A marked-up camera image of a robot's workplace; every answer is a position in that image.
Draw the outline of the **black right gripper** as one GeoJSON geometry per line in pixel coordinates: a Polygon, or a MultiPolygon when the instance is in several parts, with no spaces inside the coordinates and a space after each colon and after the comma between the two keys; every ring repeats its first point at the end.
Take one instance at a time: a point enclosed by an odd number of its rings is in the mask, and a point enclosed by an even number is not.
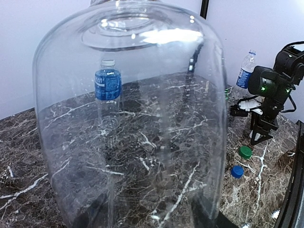
{"type": "Polygon", "coordinates": [[[279,103],[274,99],[264,99],[262,104],[251,112],[250,144],[257,145],[272,139],[271,135],[261,135],[260,133],[270,133],[271,130],[278,129],[276,117],[279,113],[279,103]]]}

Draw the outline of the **green bottle cap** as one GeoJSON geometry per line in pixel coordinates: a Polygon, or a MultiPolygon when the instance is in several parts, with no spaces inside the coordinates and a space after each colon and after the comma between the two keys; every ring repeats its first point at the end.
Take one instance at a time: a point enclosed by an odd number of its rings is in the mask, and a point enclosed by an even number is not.
{"type": "Polygon", "coordinates": [[[244,159],[250,159],[252,156],[252,150],[247,146],[240,146],[238,154],[244,159]]]}

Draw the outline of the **blue cap blue label bottle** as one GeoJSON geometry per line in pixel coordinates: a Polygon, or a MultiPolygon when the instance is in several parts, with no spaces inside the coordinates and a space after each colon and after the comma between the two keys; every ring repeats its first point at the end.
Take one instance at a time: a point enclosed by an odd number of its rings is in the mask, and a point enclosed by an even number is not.
{"type": "Polygon", "coordinates": [[[254,50],[250,50],[248,54],[244,57],[240,72],[238,74],[236,85],[247,89],[249,78],[254,71],[256,66],[256,52],[254,50]]]}

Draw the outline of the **clear unlabelled bottle white cap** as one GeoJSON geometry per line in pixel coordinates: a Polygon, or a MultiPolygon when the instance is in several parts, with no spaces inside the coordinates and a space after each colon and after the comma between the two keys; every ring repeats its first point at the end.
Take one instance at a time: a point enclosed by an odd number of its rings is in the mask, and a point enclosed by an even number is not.
{"type": "Polygon", "coordinates": [[[33,61],[43,156],[69,228],[215,228],[226,158],[223,47],[200,15],[93,0],[33,61]],[[115,60],[120,124],[101,127],[95,72],[115,60]]]}

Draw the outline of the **Pocari Sweat clear bottle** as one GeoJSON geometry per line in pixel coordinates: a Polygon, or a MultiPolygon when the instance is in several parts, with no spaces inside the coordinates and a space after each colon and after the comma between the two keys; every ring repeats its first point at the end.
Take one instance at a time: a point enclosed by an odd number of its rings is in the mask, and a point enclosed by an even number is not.
{"type": "Polygon", "coordinates": [[[95,99],[99,123],[104,129],[115,129],[120,124],[120,97],[122,77],[115,67],[115,60],[103,59],[95,72],[95,99]]]}

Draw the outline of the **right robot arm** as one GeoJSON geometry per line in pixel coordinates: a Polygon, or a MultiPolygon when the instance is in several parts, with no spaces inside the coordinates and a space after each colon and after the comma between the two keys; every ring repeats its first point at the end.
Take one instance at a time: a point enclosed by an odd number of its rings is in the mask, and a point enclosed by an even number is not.
{"type": "Polygon", "coordinates": [[[269,133],[277,130],[279,113],[296,110],[291,92],[304,77],[304,52],[295,48],[303,41],[287,44],[276,56],[273,68],[256,66],[248,81],[248,91],[264,98],[259,107],[262,114],[252,113],[251,145],[273,138],[269,133]]]}

